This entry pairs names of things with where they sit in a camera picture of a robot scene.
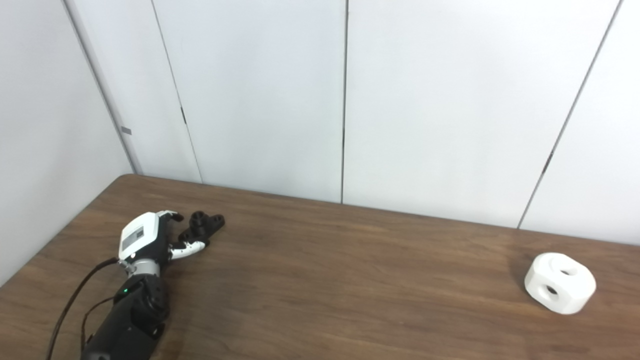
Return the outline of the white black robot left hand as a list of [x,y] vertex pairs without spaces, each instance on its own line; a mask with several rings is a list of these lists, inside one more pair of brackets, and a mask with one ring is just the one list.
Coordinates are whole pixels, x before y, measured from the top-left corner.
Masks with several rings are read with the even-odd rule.
[[123,228],[118,263],[130,278],[137,275],[160,277],[171,260],[187,258],[206,248],[202,241],[170,241],[170,221],[179,223],[183,219],[185,217],[174,210],[146,212]]

